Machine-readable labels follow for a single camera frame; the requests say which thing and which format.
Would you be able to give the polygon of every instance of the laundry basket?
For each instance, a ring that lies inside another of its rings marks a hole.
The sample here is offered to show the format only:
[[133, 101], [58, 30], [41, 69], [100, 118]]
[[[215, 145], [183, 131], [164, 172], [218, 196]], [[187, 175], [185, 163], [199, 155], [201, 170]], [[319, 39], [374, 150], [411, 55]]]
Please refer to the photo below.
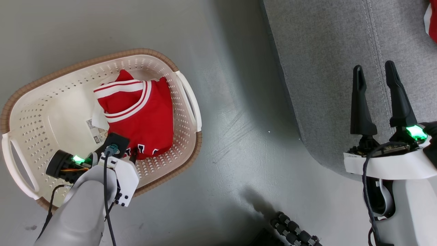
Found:
[[[165, 154], [137, 161], [140, 181], [135, 196], [186, 170], [199, 154], [202, 121], [196, 97], [165, 55], [132, 49], [72, 65], [16, 91], [1, 116], [2, 149], [9, 172], [42, 207], [48, 209], [53, 188], [65, 183], [45, 174], [56, 151], [86, 157], [99, 147], [87, 124], [94, 106], [93, 88], [111, 76], [115, 80], [121, 69], [139, 80], [166, 77], [173, 102], [173, 146]], [[12, 146], [33, 187], [21, 175]], [[58, 189], [53, 205], [59, 207], [67, 192], [68, 188]]]

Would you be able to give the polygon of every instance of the gray sofa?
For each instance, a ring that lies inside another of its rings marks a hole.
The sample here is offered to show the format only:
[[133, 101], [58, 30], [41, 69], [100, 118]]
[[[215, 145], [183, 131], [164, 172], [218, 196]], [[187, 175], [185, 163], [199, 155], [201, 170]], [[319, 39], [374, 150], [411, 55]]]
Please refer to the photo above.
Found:
[[376, 140], [387, 142], [393, 60], [418, 122], [437, 120], [437, 44], [425, 33], [425, 0], [263, 0], [302, 141], [321, 165], [350, 178], [352, 70], [363, 67]]

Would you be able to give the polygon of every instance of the basket rim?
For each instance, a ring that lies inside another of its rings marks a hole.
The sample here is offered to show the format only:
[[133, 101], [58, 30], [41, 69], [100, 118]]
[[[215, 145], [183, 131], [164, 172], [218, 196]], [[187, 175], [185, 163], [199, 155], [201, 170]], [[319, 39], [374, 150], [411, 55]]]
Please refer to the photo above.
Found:
[[[174, 64], [174, 62], [172, 60], [170, 60], [170, 58], [168, 58], [167, 56], [165, 56], [164, 54], [162, 54], [158, 51], [155, 51], [153, 49], [145, 49], [145, 48], [130, 49], [130, 50], [121, 51], [121, 52], [117, 52], [114, 54], [86, 60], [86, 61], [83, 61], [80, 63], [76, 63], [74, 65], [71, 65], [69, 67], [65, 67], [59, 71], [54, 72], [54, 73], [46, 75], [46, 76], [44, 76], [38, 80], [35, 80], [34, 82], [31, 82], [31, 83], [21, 87], [20, 89], [18, 89], [8, 99], [5, 106], [3, 107], [3, 111], [1, 113], [1, 118], [0, 118], [0, 130], [1, 130], [1, 132], [4, 134], [10, 132], [9, 121], [10, 121], [10, 114], [12, 112], [12, 109], [13, 109], [14, 105], [17, 103], [17, 101], [27, 92], [29, 92], [29, 91], [31, 91], [31, 90], [33, 90], [33, 89], [35, 89], [43, 84], [46, 84], [52, 80], [55, 80], [59, 77], [62, 77], [64, 75], [75, 72], [77, 70], [80, 70], [80, 69], [83, 69], [83, 68], [86, 68], [89, 66], [93, 66], [93, 65], [96, 65], [99, 63], [107, 62], [110, 60], [115, 60], [115, 59], [124, 58], [124, 57], [128, 57], [128, 56], [135, 56], [135, 55], [153, 56], [153, 57], [158, 58], [161, 61], [163, 61], [166, 65], [168, 65], [170, 67], [170, 69], [173, 72], [179, 71], [177, 66]], [[184, 162], [183, 164], [181, 164], [179, 167], [172, 170], [171, 172], [167, 173], [166, 175], [159, 177], [158, 179], [156, 179], [156, 180], [154, 180], [154, 181], [152, 181], [152, 182], [150, 182], [150, 183], [148, 183], [140, 188], [137, 188], [135, 193], [134, 193], [134, 197], [139, 196], [139, 195], [159, 186], [160, 184], [170, 180], [171, 178], [177, 176], [178, 174], [182, 173], [187, 168], [189, 168], [194, 163], [197, 156], [199, 155], [201, 146], [202, 146], [202, 131], [199, 131], [199, 132], [196, 132], [196, 144], [194, 146], [193, 152], [191, 153], [190, 157], [186, 160], [186, 162]], [[41, 207], [43, 207], [45, 210], [49, 209], [50, 202], [47, 201], [44, 197], [40, 197], [38, 200], [36, 200], [36, 202]], [[57, 207], [53, 206], [52, 209], [55, 211], [57, 209]]]

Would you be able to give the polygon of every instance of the gray floor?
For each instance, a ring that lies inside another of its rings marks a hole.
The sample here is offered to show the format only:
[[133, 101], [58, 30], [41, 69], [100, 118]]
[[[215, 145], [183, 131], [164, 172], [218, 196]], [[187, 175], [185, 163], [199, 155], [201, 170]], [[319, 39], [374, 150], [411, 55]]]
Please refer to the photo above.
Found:
[[[262, 16], [256, 0], [3, 1], [0, 105], [79, 61], [158, 50], [189, 80], [204, 141], [187, 171], [114, 208], [119, 245], [246, 245], [278, 210], [324, 245], [367, 245], [362, 186], [301, 144]], [[3, 164], [0, 195], [0, 245], [32, 245], [46, 211]], [[109, 240], [106, 230], [101, 245]]]

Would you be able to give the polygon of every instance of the green light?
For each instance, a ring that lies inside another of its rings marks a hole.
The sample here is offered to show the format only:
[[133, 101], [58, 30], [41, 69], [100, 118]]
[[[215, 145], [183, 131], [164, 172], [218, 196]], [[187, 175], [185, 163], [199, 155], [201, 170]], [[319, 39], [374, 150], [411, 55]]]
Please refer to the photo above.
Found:
[[73, 161], [76, 162], [76, 163], [82, 163], [85, 160], [80, 158], [79, 156], [75, 155], [75, 156], [73, 156]]
[[423, 129], [418, 125], [415, 125], [412, 127], [407, 127], [407, 131], [408, 131], [408, 134], [412, 138], [414, 138], [416, 141], [425, 140], [428, 137], [428, 135], [426, 135], [423, 132]]

